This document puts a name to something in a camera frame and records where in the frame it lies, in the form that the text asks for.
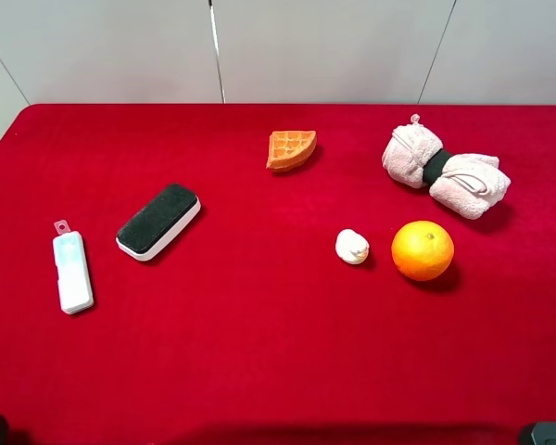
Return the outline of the black robot base right corner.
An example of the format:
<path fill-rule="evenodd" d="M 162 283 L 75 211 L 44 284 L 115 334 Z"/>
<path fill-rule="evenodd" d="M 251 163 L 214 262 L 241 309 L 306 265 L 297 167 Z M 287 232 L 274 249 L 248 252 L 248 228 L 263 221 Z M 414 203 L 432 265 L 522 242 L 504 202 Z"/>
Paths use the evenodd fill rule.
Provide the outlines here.
<path fill-rule="evenodd" d="M 537 422 L 524 426 L 519 433 L 520 445 L 556 445 L 556 422 Z"/>

